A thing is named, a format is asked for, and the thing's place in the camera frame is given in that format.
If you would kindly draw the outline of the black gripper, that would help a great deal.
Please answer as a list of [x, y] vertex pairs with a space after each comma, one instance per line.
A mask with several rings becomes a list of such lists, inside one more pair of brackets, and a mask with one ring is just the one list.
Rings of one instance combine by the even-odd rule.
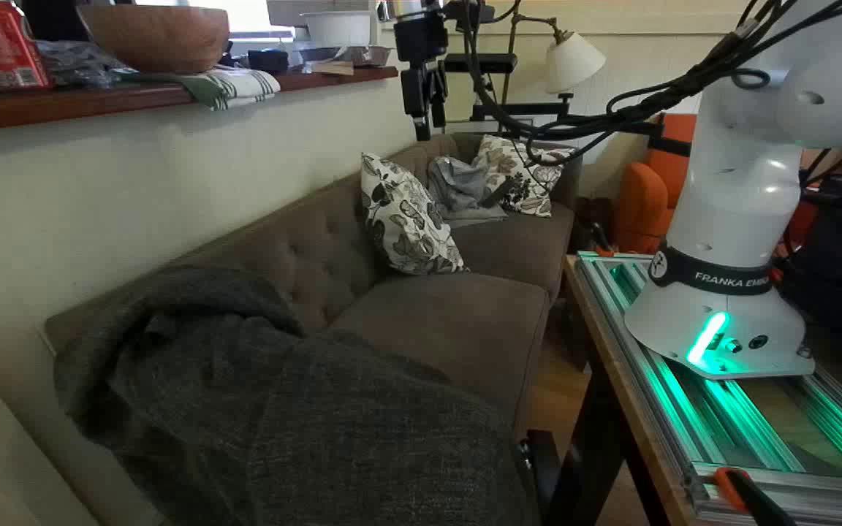
[[416, 140], [431, 140], [432, 127], [447, 124], [445, 113], [445, 66], [447, 28], [440, 10], [413, 10], [394, 21], [399, 57], [407, 60], [402, 73], [404, 110], [413, 116]]

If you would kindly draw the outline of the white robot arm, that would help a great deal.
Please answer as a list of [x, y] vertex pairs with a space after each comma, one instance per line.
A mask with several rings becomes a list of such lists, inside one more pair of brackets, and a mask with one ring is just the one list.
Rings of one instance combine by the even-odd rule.
[[687, 95], [700, 113], [682, 199], [627, 329], [701, 377], [805, 377], [808, 328], [773, 282], [773, 253], [801, 199], [801, 155], [842, 145], [842, 0], [751, 0], [682, 75], [600, 113], [502, 124], [527, 140], [635, 132]]

